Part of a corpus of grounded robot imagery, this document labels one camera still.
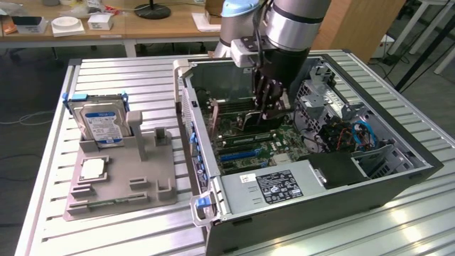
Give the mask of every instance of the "blue pcie slot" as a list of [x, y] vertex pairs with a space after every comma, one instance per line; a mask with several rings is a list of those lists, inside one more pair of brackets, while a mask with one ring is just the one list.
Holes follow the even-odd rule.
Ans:
[[222, 156], [221, 161], [226, 162], [226, 161], [233, 161], [233, 160], [238, 160], [242, 158], [255, 157], [259, 155], [261, 151], [262, 151], [261, 149], [255, 149], [254, 151], [250, 151], [250, 152], [243, 152], [243, 153], [237, 153], [233, 155]]

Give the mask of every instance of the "blue cable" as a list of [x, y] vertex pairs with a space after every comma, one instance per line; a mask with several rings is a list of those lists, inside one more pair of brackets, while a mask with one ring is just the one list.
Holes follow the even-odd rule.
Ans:
[[369, 123], [365, 122], [365, 121], [362, 121], [362, 120], [357, 121], [357, 122], [354, 123], [354, 125], [353, 125], [353, 135], [354, 135], [354, 140], [355, 140], [355, 142], [357, 142], [359, 145], [362, 145], [362, 141], [361, 141], [361, 139], [359, 139], [359, 136], [357, 135], [357, 130], [355, 130], [355, 125], [357, 125], [357, 124], [362, 124], [362, 125], [365, 125], [365, 126], [367, 127], [367, 130], [369, 130], [369, 132], [370, 132], [370, 136], [373, 137], [373, 144], [374, 144], [374, 147], [377, 147], [377, 136], [375, 136], [375, 133], [373, 132], [373, 128], [371, 128], [371, 126], [369, 125]]

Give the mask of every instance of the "slotted aluminum surface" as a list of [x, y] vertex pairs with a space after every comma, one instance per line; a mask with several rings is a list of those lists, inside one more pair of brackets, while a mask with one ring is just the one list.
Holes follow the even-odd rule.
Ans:
[[[397, 94], [358, 58], [333, 56], [387, 111], [425, 144], [445, 168], [379, 209], [358, 214], [231, 255], [446, 255], [455, 250], [454, 139]], [[173, 61], [206, 55], [83, 60], [71, 66], [63, 91], [110, 94], [126, 90], [131, 110], [145, 113], [143, 131], [173, 133], [179, 202], [175, 205], [66, 222], [62, 218], [81, 132], [59, 104], [46, 157], [17, 255], [203, 255], [202, 230], [193, 225], [190, 179], [173, 102]], [[338, 80], [351, 102], [359, 98]]]

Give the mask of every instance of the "white box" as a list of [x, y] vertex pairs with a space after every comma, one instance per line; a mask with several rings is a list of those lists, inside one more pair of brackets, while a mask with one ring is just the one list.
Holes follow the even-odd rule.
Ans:
[[59, 17], [53, 20], [51, 25], [55, 37], [86, 34], [83, 22], [74, 17]]
[[89, 19], [89, 27], [93, 30], [111, 30], [113, 15], [95, 14]]
[[13, 17], [21, 34], [43, 34], [49, 25], [45, 17]]
[[389, 49], [393, 47], [394, 43], [395, 43], [395, 40], [390, 36], [385, 35], [382, 42], [379, 43], [379, 46], [371, 58], [377, 59], [377, 58], [387, 57], [385, 56], [385, 53], [389, 52]]

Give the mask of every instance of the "power supply label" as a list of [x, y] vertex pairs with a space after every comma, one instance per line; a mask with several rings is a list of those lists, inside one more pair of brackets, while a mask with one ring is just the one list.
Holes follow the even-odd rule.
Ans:
[[291, 170], [257, 176], [267, 204], [275, 204], [303, 196]]

